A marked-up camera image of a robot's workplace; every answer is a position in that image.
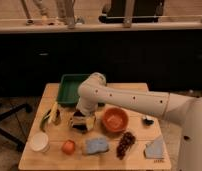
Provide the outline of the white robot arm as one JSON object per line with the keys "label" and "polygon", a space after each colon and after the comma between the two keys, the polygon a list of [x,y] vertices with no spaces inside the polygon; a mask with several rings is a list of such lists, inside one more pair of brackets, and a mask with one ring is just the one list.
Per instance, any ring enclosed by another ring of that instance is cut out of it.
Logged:
{"label": "white robot arm", "polygon": [[106,103],[179,125],[177,171],[202,171],[202,97],[110,88],[99,72],[89,75],[77,92],[76,108],[84,116],[93,115],[99,103]]}

